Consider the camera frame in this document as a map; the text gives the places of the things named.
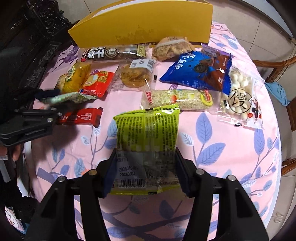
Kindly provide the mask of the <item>left hand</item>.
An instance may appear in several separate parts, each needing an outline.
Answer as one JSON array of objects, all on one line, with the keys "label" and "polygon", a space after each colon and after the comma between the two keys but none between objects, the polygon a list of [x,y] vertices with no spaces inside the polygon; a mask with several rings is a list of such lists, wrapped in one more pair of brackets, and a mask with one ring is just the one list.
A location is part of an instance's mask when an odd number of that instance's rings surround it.
[{"label": "left hand", "polygon": [[14,162],[16,162],[21,154],[21,145],[13,146],[13,147],[5,147],[3,145],[0,146],[0,156],[8,155],[12,158]]}]

